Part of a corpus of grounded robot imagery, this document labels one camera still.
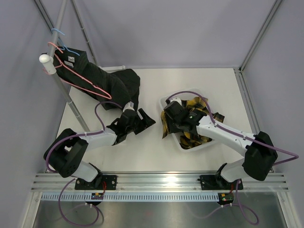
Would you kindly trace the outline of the white plastic basket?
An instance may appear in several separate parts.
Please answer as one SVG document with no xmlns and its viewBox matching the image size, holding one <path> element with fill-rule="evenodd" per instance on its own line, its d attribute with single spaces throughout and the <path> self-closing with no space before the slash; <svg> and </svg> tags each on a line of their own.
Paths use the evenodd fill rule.
<svg viewBox="0 0 304 228">
<path fill-rule="evenodd" d="M 203 92 L 198 88 L 189 88 L 186 90 L 190 90 L 190 91 L 196 92 L 200 95 L 203 95 Z M 163 116 L 163 114 L 162 114 L 163 109 L 167 105 L 166 99 L 174 93 L 176 93 L 176 92 L 171 92 L 168 95 L 165 95 L 159 99 L 159 107 L 161 110 L 161 119 Z M 195 96 L 195 95 L 180 94 L 180 95 L 176 95 L 176 96 L 179 97 L 183 101 L 187 101 L 187 100 L 192 100 L 193 99 L 192 96 Z M 165 138 L 165 137 L 167 137 L 167 138 L 171 137 L 173 139 L 174 143 L 178 146 L 178 148 L 182 152 L 194 152 L 197 150 L 202 150 L 202 149 L 205 149 L 205 148 L 217 143 L 215 140 L 205 137 L 205 136 L 199 136 L 198 138 L 197 137 L 195 138 L 195 136 L 192 136 L 192 138 L 191 138 L 190 133 L 185 134 L 183 132 L 178 132 L 178 133 L 171 132 L 169 134 L 169 128 L 163 124 L 162 138 Z"/>
</svg>

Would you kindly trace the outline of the yellow plaid flannel shirt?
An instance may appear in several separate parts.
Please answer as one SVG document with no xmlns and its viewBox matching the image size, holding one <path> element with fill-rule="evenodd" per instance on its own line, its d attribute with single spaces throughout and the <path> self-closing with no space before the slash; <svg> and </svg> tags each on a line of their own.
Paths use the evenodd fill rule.
<svg viewBox="0 0 304 228">
<path fill-rule="evenodd" d="M 212 116 L 219 122 L 224 122 L 225 117 L 216 112 L 210 113 L 206 103 L 200 98 L 170 101 L 161 112 L 161 123 L 165 138 L 169 134 L 179 135 L 179 145 L 184 150 L 189 150 L 213 141 L 212 138 L 199 135 L 196 127 L 202 117 Z"/>
</svg>

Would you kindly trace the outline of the pink wire hanger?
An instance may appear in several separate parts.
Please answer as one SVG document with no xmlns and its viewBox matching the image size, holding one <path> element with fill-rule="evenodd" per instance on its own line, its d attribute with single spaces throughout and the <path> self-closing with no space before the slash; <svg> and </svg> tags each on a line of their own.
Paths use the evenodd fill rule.
<svg viewBox="0 0 304 228">
<path fill-rule="evenodd" d="M 92 91 L 92 90 L 89 90 L 89 89 L 86 89 L 84 87 L 81 87 L 81 86 L 78 86 L 76 84 L 73 84 L 71 82 L 68 82 L 64 79 L 61 79 L 62 82 L 74 87 L 74 88 L 77 88 L 78 90 L 82 91 L 83 93 L 87 93 L 87 94 L 90 94 L 90 95 L 95 95 L 97 97 L 101 97 L 101 98 L 105 98 L 105 99 L 108 99 L 108 100 L 112 100 L 112 96 L 110 95 L 109 92 L 105 91 L 104 89 L 96 86 L 92 81 L 90 81 L 89 79 L 85 78 L 84 76 L 80 75 L 79 73 L 77 73 L 76 71 L 72 70 L 71 68 L 69 68 L 66 64 L 63 63 L 63 61 L 59 58 L 59 56 L 54 53 L 54 56 L 55 56 L 55 59 L 59 62 L 59 65 L 55 66 L 54 65 L 54 58 L 51 57 L 50 55 L 48 54 L 41 54 L 40 57 L 39 57 L 39 61 L 42 63 L 43 65 L 43 71 L 48 74 L 48 75 L 53 75 L 53 74 L 56 74 L 57 73 L 57 69 L 63 67 L 65 68 L 67 71 L 69 71 L 70 73 L 74 74 L 75 76 L 77 76 L 78 78 L 80 78 L 82 81 L 88 83 L 90 86 L 93 87 L 93 89 L 96 89 L 99 91 L 98 92 L 95 92 L 95 91 Z"/>
</svg>

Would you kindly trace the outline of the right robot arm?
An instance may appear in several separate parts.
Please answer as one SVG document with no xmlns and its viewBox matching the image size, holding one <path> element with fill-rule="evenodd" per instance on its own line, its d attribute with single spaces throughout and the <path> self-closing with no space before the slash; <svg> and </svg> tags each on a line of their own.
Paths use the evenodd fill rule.
<svg viewBox="0 0 304 228">
<path fill-rule="evenodd" d="M 227 125 L 221 125 L 213 116 L 194 109 L 188 111 L 179 102 L 172 101 L 164 108 L 167 125 L 176 133 L 206 136 L 235 150 L 242 159 L 224 163 L 214 176 L 202 175 L 202 187 L 211 190 L 228 190 L 238 179 L 251 177 L 264 181 L 278 158 L 267 133 L 242 133 Z"/>
</svg>

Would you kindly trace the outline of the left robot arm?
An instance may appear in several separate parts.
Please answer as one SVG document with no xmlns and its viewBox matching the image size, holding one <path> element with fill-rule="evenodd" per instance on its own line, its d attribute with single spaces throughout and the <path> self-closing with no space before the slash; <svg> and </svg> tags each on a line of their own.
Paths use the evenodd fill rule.
<svg viewBox="0 0 304 228">
<path fill-rule="evenodd" d="M 139 134 L 156 122 L 143 109 L 126 109 L 103 130 L 76 133 L 65 129 L 46 150 L 43 158 L 61 177 L 76 177 L 83 189 L 96 190 L 105 186 L 102 172 L 83 161 L 86 151 L 123 142 L 130 133 Z"/>
</svg>

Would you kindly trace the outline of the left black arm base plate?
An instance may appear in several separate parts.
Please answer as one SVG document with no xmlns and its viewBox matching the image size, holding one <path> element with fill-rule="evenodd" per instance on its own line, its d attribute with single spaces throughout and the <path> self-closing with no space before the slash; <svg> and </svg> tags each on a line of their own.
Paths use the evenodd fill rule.
<svg viewBox="0 0 304 228">
<path fill-rule="evenodd" d="M 78 178 L 75 190 L 116 190 L 117 176 L 98 174 L 91 182 Z"/>
</svg>

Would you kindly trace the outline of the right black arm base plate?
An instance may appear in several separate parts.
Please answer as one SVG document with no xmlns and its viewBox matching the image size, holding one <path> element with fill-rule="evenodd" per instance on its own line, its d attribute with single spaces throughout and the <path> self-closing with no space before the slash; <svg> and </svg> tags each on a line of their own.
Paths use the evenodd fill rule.
<svg viewBox="0 0 304 228">
<path fill-rule="evenodd" d="M 237 180 L 228 182 L 220 176 L 207 174 L 200 175 L 197 181 L 200 182 L 202 190 L 235 190 L 238 183 Z"/>
</svg>

